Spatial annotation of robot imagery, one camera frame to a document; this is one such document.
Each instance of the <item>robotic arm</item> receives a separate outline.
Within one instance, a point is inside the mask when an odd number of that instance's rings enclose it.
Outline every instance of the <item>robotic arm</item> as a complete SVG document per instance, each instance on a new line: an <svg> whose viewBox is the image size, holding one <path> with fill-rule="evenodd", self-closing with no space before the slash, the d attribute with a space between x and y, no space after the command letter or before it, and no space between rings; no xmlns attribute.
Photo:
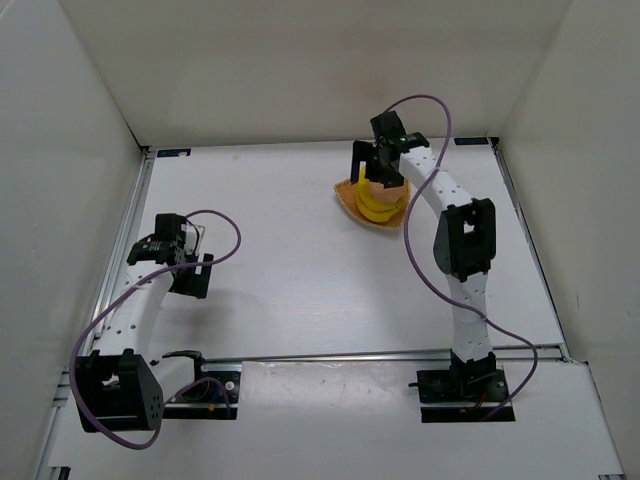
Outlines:
<svg viewBox="0 0 640 480"><path fill-rule="evenodd" d="M175 214L156 216L152 235L136 242L127 258L129 283L162 267L196 262L204 228ZM205 254L205 262L213 255ZM211 267L162 273L137 287L105 320L101 338L89 356L78 357L78 388L93 414L112 431L156 430L165 399L201 377L200 352L164 355L148 365L149 340L160 305L168 292L205 298ZM85 431L95 427L79 411Z"/></svg>
<svg viewBox="0 0 640 480"><path fill-rule="evenodd" d="M422 185L436 167L429 142L419 133L407 134L393 111L371 120L375 142L354 142L351 182L358 180L360 163L365 177L385 187ZM446 275L451 298L486 311L485 287L496 254L495 207L477 200L451 175L438 171L422 193L439 217L433 252ZM475 313L453 308L453 345L449 382L461 398L482 392L496 373L486 323Z"/></svg>

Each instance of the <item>cable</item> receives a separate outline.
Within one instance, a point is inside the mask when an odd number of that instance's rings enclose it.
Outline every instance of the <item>cable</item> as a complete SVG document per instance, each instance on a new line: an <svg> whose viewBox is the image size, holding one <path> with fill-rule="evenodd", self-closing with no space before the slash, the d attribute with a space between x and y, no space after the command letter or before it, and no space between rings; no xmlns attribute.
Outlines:
<svg viewBox="0 0 640 480"><path fill-rule="evenodd" d="M193 227L193 229L196 231L196 246L193 247L193 253L196 253L198 251L198 247L200 246L200 230L198 230L198 227L196 227L193 224L193 222L191 220L189 220L188 218L187 218L187 222L189 222L189 225L191 225Z"/></svg>
<svg viewBox="0 0 640 480"><path fill-rule="evenodd" d="M196 387L198 385L200 385L201 383L204 382L212 382L216 385L216 389L213 391L213 395L215 397L216 393L220 390L222 390L222 396L224 397L224 403L227 405L227 417L231 418L231 402L229 401L229 395L227 395L227 389L224 388L224 385L222 384L222 382L220 380L218 380L217 378L214 377L202 377L199 378L198 380L196 380L195 382L190 383L189 385L187 385L186 387L180 389L175 395L174 397L177 397L178 395L184 395L185 392L191 390L193 387Z"/></svg>
<svg viewBox="0 0 640 480"><path fill-rule="evenodd" d="M452 125L453 125L453 121L451 120L451 112L449 111L449 107L447 107L447 105L440 98L438 98L438 97L436 97L434 95L417 94L417 95L410 95L408 97L401 98L397 102L394 102L393 104L391 104L391 106L389 106L383 113L386 113L386 112L390 111L392 108L395 108L395 107L397 107L398 105L400 105L400 104L402 104L404 102L407 102L409 100L413 100L413 99L416 99L416 98L424 98L424 99L427 99L427 100L432 100L432 101L436 102L437 104L439 104L442 107L442 109L444 110L444 114L447 117L447 133L445 135L444 144L442 145L442 149L440 150L440 154L438 155L438 159L436 160L436 165L435 165L435 167L433 169L433 172L431 172L431 174L425 180L425 182L422 185L420 185L420 187L418 187L418 190L416 191L415 195L413 196L413 198L409 202L409 205L407 206L407 215L406 215L406 219L404 221L403 236L404 236L404 245L405 245L405 248L407 250L407 255L409 256L409 261L411 262L411 265L413 266L413 269L418 274L418 277L420 277L420 280L422 280L422 282L427 287L429 287L429 290L431 290L441 300L444 300L449 305L452 305L454 307L463 308L465 310L468 310L470 312L475 313L482 320L484 320L486 322L486 324L489 325L491 328L493 328L494 330L497 330L498 332L500 332L500 333L502 333L504 335L507 335L508 337L511 337L511 338L513 338L515 340L518 340L519 342L524 343L533 352L533 362L532 362L531 369L529 370L529 373L527 374L527 376L524 378L524 380L522 380L520 385L518 385L511 392L511 394L509 396L507 396L507 398L505 398L498 406L496 406L493 410L491 410L482 419L484 421L484 420L488 420L489 418L491 418L502 407L504 407L509 402L511 402L515 398L515 396L518 395L518 393L520 393L522 391L522 389L527 385L527 383L529 383L529 381L533 377L533 374L535 373L536 369L538 368L538 351L537 351L535 345L533 343L531 343L529 340L527 340L526 338L521 337L520 335L512 333L512 332L510 332L508 330L505 330L504 328L502 328L502 327L496 325L495 323L493 323L489 319L489 317L487 317L486 313L478 310L475 307L472 307L471 305L467 305L465 303L458 302L458 301L454 300L453 298L450 298L447 295L445 295L444 293L442 293L440 290L438 290L438 287L436 287L433 283L431 283L431 281L427 278L427 276L424 274L424 272L420 268L420 265L418 265L418 262L416 261L415 255L413 254L413 250L411 248L411 242L409 241L409 219L411 218L411 213L413 212L413 207L415 206L418 198L420 198L420 196L422 195L422 192L424 192L426 190L426 188L433 181L433 179L438 174L438 171L440 170L440 165L442 165L442 160L444 159L444 154L447 151L447 147L449 146L449 141L451 140L451 130L452 130Z"/></svg>
<svg viewBox="0 0 640 480"><path fill-rule="evenodd" d="M73 346L73 349L71 350L71 359L69 360L69 384L71 386L71 392L73 393L73 396L76 399L76 403L78 405L78 409L82 412L82 414L85 416L87 421L93 427L96 428L96 430L101 432L104 436L106 436L110 440L114 441L118 445L121 445L121 446L126 447L126 448L130 448L132 450L144 450L146 448L149 448L157 440L158 434L160 433L160 429L158 428L154 432L153 436L147 442L145 442L145 443L133 443L133 442L125 440L124 438L116 435L114 432L112 432L107 427L105 427L102 423L100 423L100 420L98 420L96 418L96 416L91 412L91 410L89 410L89 407L85 403L84 399L82 398L82 395L80 394L80 390L78 389L78 381L76 379L76 370L75 370L76 359L78 358L78 355L80 353L80 349L82 348L82 345L84 344L85 340L89 337L89 335L91 334L93 329L102 320L104 320L107 317L107 315L109 315L111 312L113 312L116 308L118 308L120 305L122 305L131 295L133 295L133 293L137 290L138 286L144 285L149 280L152 280L155 277L157 277L158 275L162 275L163 273L173 272L175 270L181 270L183 268L210 267L210 266L213 266L213 265L217 265L219 263L224 262L225 260L227 260L231 256L233 256L238 251L238 249L240 248L240 244L242 243L242 234L240 233L240 228L238 228L238 225L236 225L236 223L231 218L226 216L224 213L220 213L220 212L218 212L216 210L209 210L209 209L196 210L195 212L191 212L188 215L185 215L185 217L189 218L189 217L193 217L195 215L199 215L201 213L210 213L212 215L216 215L218 217L221 217L224 220L226 220L233 227L233 229L236 231L237 241L236 241L235 246L231 249L231 251L229 253L227 253L226 255L224 255L224 256L216 259L216 260L211 260L210 262L192 262L192 263L183 263L183 264L178 264L178 265L171 265L169 267L160 268L160 269L156 270L155 272L152 272L149 275L146 275L145 277L141 278L136 283L134 283L131 287L129 287L127 290L125 290L122 295L120 295L117 299L115 299L107 308L105 308L87 326L87 328L85 328L82 331L82 333L78 337L78 340L76 341L75 345ZM191 383L190 385L187 385L187 387L183 388L180 392L178 392L178 394L183 393L183 391L188 391L189 389L191 389L191 388L195 387L196 385L199 385L199 384L201 384L201 383L203 383L205 381L214 381L214 380L216 380L216 379L215 378L211 378L211 377L200 378L200 379L196 380L195 382ZM230 404L229 404L229 399L227 398L226 390L223 393L225 395L225 400L226 400L227 406L229 406Z"/></svg>

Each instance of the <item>purple cable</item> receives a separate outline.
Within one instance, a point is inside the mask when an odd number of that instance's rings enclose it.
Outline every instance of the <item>purple cable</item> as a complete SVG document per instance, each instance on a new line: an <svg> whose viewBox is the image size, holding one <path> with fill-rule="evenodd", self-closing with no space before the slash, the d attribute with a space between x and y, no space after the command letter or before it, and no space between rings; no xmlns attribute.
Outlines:
<svg viewBox="0 0 640 480"><path fill-rule="evenodd" d="M524 380L522 380L520 385L518 385L511 392L511 394L507 398L505 398L500 404L498 404L498 406L496 406L493 410L491 410L482 419L482 421L484 421L484 420L488 420L489 418L491 418L502 407L504 407L509 402L511 402L514 399L514 397L516 395L518 395L518 393L520 393L522 391L522 389L527 385L527 383L529 383L529 380L531 380L531 378L533 377L533 374L535 373L536 369L538 368L538 351L537 351L535 345L533 343L531 343L529 340L527 340L526 338L521 337L520 335L512 333L512 332L510 332L508 330L505 330L504 328L502 328L502 327L496 325L495 323L493 323L489 319L489 317L487 317L486 313L478 310L475 307L472 307L471 305L467 305L465 303L458 302L458 301L454 300L453 298L450 298L447 295L445 295L444 293L442 293L438 289L438 287L436 287L433 283L431 283L431 281L427 278L427 276L424 274L424 272L420 268L420 265L418 265L418 262L416 261L416 257L413 254L413 249L411 248L411 242L409 241L409 219L411 218L411 212L413 212L413 207L415 206L416 202L418 201L418 198L420 198L420 196L422 195L422 192L424 192L426 190L426 188L433 181L433 179L438 174L438 171L440 170L440 165L442 165L442 160L444 159L444 154L445 154L445 152L447 150L447 147L449 146L449 141L451 140L451 129L452 129L452 125L453 125L453 121L451 120L451 112L449 111L449 107L447 107L447 105L440 98L435 97L433 95L417 94L417 95L410 95L408 97L401 98L397 102L394 102L383 113L386 113L386 112L390 111L391 109L397 107L398 105L400 105L400 104L402 104L402 103L404 103L404 102L406 102L408 100L413 100L413 99L416 99L416 98L424 98L424 99L427 99L427 100L433 100L434 102L436 102L437 104L439 104L442 107L442 109L444 110L444 113L445 113L445 115L447 117L447 133L445 135L444 144L442 145L442 149L440 150L440 154L438 155L438 159L436 160L436 165L435 165L435 167L433 169L433 172L431 173L431 175L429 175L429 177L425 180L425 182L422 185L420 185L420 187L418 187L418 190L416 190L415 195L413 196L413 198L409 202L409 206L407 207L407 218L405 219L405 222L404 222L403 235L404 235L404 245L405 245L405 247L407 249L407 255L409 256L409 261L411 262L411 265L413 266L413 269L418 274L418 277L420 277L420 280L422 280L424 282L424 284L427 287L429 287L429 290L431 290L440 299L444 300L449 305L452 305L452 306L458 307L458 308L463 308L465 310L469 310L470 312L475 313L482 320L484 320L486 322L486 324L489 325L491 328L493 328L494 330L497 330L498 332L500 332L500 333L502 333L504 335L507 335L508 337L514 338L514 339L518 340L519 342L524 343L533 352L533 363L531 365L531 369L529 370L529 373L527 374L527 376L524 378Z"/></svg>
<svg viewBox="0 0 640 480"><path fill-rule="evenodd" d="M85 342L85 340L87 339L89 334L93 331L93 329L102 320L104 320L107 317L107 315L109 315L111 312L113 312L116 308L118 308L120 305L122 305L131 295L133 295L133 292L136 291L136 287L138 287L140 285L144 285L149 280L152 280L153 278L157 277L158 275L161 275L161 274L166 273L166 272L173 272L175 270L181 270L183 268L210 267L210 266L213 266L213 265L217 265L219 263L224 262L225 260L227 260L231 256L233 256L238 251L238 249L240 248L240 244L242 243L242 235L240 233L240 229L238 228L238 225L236 225L236 223L233 220L231 220L231 218L226 216L224 213L217 212L216 210L208 210L208 209L196 210L195 212L191 212L188 215L185 215L185 217L189 218L189 217L193 217L195 215L199 215L201 213L210 213L212 215L216 215L218 217L221 217L224 220L226 220L233 227L233 229L236 231L236 236L237 236L236 245L233 247L233 249L231 249L231 251L229 253L227 253L226 255L224 255L223 257L220 257L220 258L218 258L216 260L211 260L210 262L192 262L192 263L183 263L183 264L180 264L180 265L172 265L170 267L160 268L160 269L156 270L155 272L152 272L149 275L141 278L136 283L131 285L131 287L129 287L127 290L125 290L125 292L122 295L120 295L117 299L115 299L111 303L111 305L109 305L107 308L105 308L89 324L89 326L82 331L82 333L78 337L78 340L76 341L75 345L73 346L73 349L71 350L71 359L69 360L69 384L71 386L71 392L73 393L73 396L76 399L76 403L78 405L78 409L82 412L82 414L85 416L87 421L93 427L96 428L96 430L98 430L100 433L102 433L104 436L106 436L108 439L114 441L118 445L121 445L121 446L126 447L126 448L130 448L131 450L144 450L144 449L149 448L151 445L153 445L155 443L155 441L158 439L158 435L160 434L160 428L158 428L153 433L153 436L147 442L145 442L145 443L133 443L133 442L125 440L124 438L116 435L111 430L109 430L107 427L105 427L102 423L100 423L100 420L98 420L96 418L96 416L93 413L91 413L91 410L89 410L89 407L85 403L84 399L82 398L82 395L80 394L80 390L78 389L78 381L76 380L76 370L75 370L76 359L78 358L78 354L80 353L80 349L82 348L82 344ZM222 390L222 393L224 395L225 403L227 404L227 414L229 414L229 409L230 409L230 405L231 404L229 403L229 397L227 395L227 391L224 388L224 386L220 383L220 381L215 379L215 378L211 378L211 377L200 378L200 379L196 380L195 382L193 382L193 383L187 385L186 387L184 387L176 395L181 395L182 393L190 390L191 388L195 387L196 385L199 385L199 384L204 383L206 381L213 382L216 385L222 387L221 390Z"/></svg>

